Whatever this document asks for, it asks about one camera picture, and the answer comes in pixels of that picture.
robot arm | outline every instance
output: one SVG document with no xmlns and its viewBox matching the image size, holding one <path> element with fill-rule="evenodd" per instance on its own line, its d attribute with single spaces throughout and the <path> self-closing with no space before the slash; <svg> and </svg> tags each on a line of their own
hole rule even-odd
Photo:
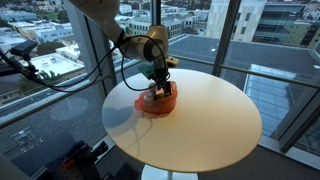
<svg viewBox="0 0 320 180">
<path fill-rule="evenodd" d="M 168 68 L 163 58 L 169 57 L 168 33 L 165 26 L 150 26 L 146 35 L 152 39 L 147 37 L 129 38 L 130 36 L 114 20 L 119 10 L 119 0 L 69 1 L 90 18 L 119 47 L 124 56 L 141 61 L 152 61 L 155 70 L 153 79 L 158 89 L 165 87 Z"/>
</svg>

table base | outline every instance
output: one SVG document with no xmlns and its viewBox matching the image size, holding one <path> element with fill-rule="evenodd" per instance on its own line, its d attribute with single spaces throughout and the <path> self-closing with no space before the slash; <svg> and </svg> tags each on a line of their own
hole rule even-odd
<svg viewBox="0 0 320 180">
<path fill-rule="evenodd" d="M 197 173 L 177 173 L 145 165 L 141 180 L 198 180 Z"/>
</svg>

city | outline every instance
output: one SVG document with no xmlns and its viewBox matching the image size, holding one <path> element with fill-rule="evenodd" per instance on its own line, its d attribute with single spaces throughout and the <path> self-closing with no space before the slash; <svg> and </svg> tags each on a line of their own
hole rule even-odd
<svg viewBox="0 0 320 180">
<path fill-rule="evenodd" d="M 115 17 L 119 26 L 131 36 L 146 34 L 152 23 L 150 0 L 121 0 L 120 2 L 119 12 Z M 179 68 L 212 73 L 209 66 L 184 61 L 183 58 L 202 60 L 208 64 L 215 62 L 216 50 L 219 48 L 228 11 L 228 3 L 228 0 L 162 1 L 161 23 L 168 31 L 170 55 L 182 57 Z M 10 60 L 19 61 L 25 65 L 26 63 L 21 57 L 10 54 L 10 49 L 27 39 L 31 39 L 38 44 L 38 47 L 30 53 L 32 55 L 31 61 L 42 73 L 41 77 L 50 77 L 47 80 L 53 84 L 82 78 L 87 74 L 85 60 L 81 56 L 80 45 L 77 42 L 68 13 L 63 0 L 1 1 L 0 50 L 3 53 L 8 52 L 6 56 Z M 232 29 L 225 64 L 257 73 L 309 82 L 320 69 L 319 40 L 320 3 L 318 1 L 243 0 Z M 270 54 L 270 57 L 263 56 L 264 53 Z M 119 67 L 122 54 L 118 49 L 112 53 L 112 59 L 114 66 Z M 0 117 L 5 117 L 36 102 L 37 99 L 40 100 L 55 93 L 38 84 L 30 83 L 19 74 L 8 74 L 9 71 L 8 65 L 1 60 Z M 243 90 L 259 108 L 261 107 L 259 110 L 264 119 L 263 133 L 268 137 L 272 136 L 305 89 L 305 87 L 289 83 L 281 84 L 279 81 L 273 80 L 271 82 L 272 88 L 277 89 L 277 92 L 276 90 L 273 93 L 263 92 L 265 96 L 275 99 L 271 102 L 268 98 L 261 99 L 257 95 L 257 89 L 260 88 L 257 86 L 265 85 L 262 83 L 263 80 L 259 82 L 263 85 L 256 83 L 256 87 L 254 87 L 252 84 L 255 84 L 255 76 L 253 75 L 230 72 L 229 70 L 222 74 L 224 79 Z M 94 100 L 92 100 L 94 97 L 91 97 L 90 88 L 75 96 L 75 100 L 68 101 L 69 104 L 83 103 L 88 111 L 100 113 L 97 110 L 99 109 L 98 105 L 91 104 L 94 104 Z M 61 109 L 70 108 L 63 103 L 59 105 L 63 107 Z M 266 112 L 263 108 L 275 109 L 277 115 L 273 115 L 273 110 Z M 48 116 L 45 112 L 39 114 L 42 118 Z M 50 116 L 52 119 L 57 119 L 57 117 L 53 117 L 56 115 L 50 114 Z M 33 116 L 30 119 L 35 121 L 37 118 Z M 101 122 L 98 121 L 91 126 L 99 126 Z M 76 132 L 72 123 L 68 126 L 72 129 L 70 131 L 75 132 L 76 138 L 83 138 L 83 134 L 90 137 L 88 141 L 91 144 L 105 135 L 103 127 L 93 130 L 96 132 L 92 133 L 85 130 Z M 7 131 L 7 134 L 0 136 L 1 142 L 8 142 L 0 145 L 0 151 L 9 157 L 19 154 L 16 152 L 18 145 L 11 137 L 22 130 L 18 128 L 20 127 L 9 127 L 10 130 Z M 320 126 L 317 125 L 314 129 L 316 130 L 313 133 L 301 138 L 296 146 L 319 155 L 320 145 L 314 142 L 320 138 Z M 50 136 L 43 131 L 37 132 L 37 134 L 40 134 L 42 139 Z"/>
</svg>

white table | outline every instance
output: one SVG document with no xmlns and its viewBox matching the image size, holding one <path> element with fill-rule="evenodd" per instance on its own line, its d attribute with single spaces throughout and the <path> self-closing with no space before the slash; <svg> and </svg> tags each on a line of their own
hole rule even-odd
<svg viewBox="0 0 320 180">
<path fill-rule="evenodd" d="M 103 105 L 102 119 L 111 139 L 147 164 L 142 179 L 167 175 L 169 179 L 172 175 L 174 179 L 184 175 L 197 179 L 197 172 L 230 166 L 256 147 L 261 118 L 246 94 L 209 74 L 182 69 L 169 72 L 178 88 L 176 107 L 170 114 L 154 116 L 135 110 L 133 103 L 141 92 L 128 89 L 123 82 Z M 144 88 L 151 81 L 138 74 L 127 82 Z"/>
</svg>

round table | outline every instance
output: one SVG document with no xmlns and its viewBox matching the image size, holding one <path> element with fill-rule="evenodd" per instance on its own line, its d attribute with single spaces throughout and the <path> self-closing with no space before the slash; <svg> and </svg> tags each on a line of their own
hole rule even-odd
<svg viewBox="0 0 320 180">
<path fill-rule="evenodd" d="M 197 179 L 197 172 L 230 166 L 257 146 L 261 118 L 246 94 L 210 74 L 183 69 L 169 72 L 178 89 L 170 114 L 135 110 L 133 104 L 141 92 L 130 90 L 124 82 L 109 93 L 102 108 L 110 138 L 125 153 L 147 164 L 142 179 L 167 175 L 169 179 L 185 179 L 184 175 Z M 127 82 L 144 88 L 152 81 L 138 74 Z"/>
</svg>

